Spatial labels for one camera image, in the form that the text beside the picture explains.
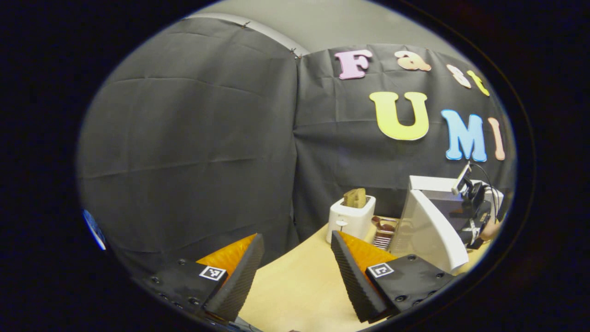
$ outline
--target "white toaster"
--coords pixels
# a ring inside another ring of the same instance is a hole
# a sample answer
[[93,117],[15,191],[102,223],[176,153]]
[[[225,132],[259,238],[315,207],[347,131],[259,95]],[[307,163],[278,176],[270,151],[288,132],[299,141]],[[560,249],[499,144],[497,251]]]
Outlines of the white toaster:
[[367,202],[361,209],[345,206],[344,197],[330,207],[328,218],[328,231],[326,241],[332,243],[332,231],[342,230],[343,233],[352,235],[364,240],[371,225],[371,218],[375,212],[376,199],[373,196],[366,196]]

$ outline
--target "screw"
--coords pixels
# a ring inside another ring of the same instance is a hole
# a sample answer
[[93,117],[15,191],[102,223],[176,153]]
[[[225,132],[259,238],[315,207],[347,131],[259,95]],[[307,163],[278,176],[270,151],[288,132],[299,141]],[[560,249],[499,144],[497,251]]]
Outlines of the screw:
[[200,303],[199,300],[194,297],[189,297],[188,302],[193,305],[199,305],[199,303]]

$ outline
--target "hand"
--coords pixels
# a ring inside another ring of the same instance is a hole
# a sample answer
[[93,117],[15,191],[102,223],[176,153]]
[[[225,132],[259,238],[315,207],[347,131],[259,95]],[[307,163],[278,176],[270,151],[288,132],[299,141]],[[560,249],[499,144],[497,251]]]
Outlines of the hand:
[[480,238],[484,241],[492,240],[498,235],[502,223],[487,223],[483,231],[480,233]]

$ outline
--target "pink letter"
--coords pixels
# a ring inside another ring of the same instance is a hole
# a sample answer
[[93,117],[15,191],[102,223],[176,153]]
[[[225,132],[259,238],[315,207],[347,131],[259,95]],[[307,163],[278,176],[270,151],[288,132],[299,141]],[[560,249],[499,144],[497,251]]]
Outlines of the pink letter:
[[494,139],[496,140],[496,159],[504,160],[506,153],[504,153],[504,145],[502,145],[502,136],[500,135],[500,123],[495,118],[487,118],[490,122],[491,130],[494,131]]
[[342,66],[342,74],[340,74],[340,79],[347,80],[365,77],[365,72],[359,70],[358,67],[360,66],[363,69],[367,69],[369,67],[367,58],[372,57],[373,53],[371,53],[369,50],[358,50],[340,52],[334,54],[334,56],[340,60],[340,66]]

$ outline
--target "pink letter f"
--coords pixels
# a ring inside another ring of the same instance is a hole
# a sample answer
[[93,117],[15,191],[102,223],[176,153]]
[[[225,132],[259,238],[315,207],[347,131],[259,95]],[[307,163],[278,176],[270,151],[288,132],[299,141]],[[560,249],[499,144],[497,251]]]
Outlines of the pink letter f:
[[340,74],[341,80],[347,79],[360,79],[361,77],[365,76],[365,72],[359,70],[359,66],[363,69],[367,69],[369,67],[369,62],[367,58],[372,57],[373,54],[369,50],[358,50],[358,51],[348,51],[348,52],[340,52],[334,54],[339,60],[340,65],[342,66],[342,74]]

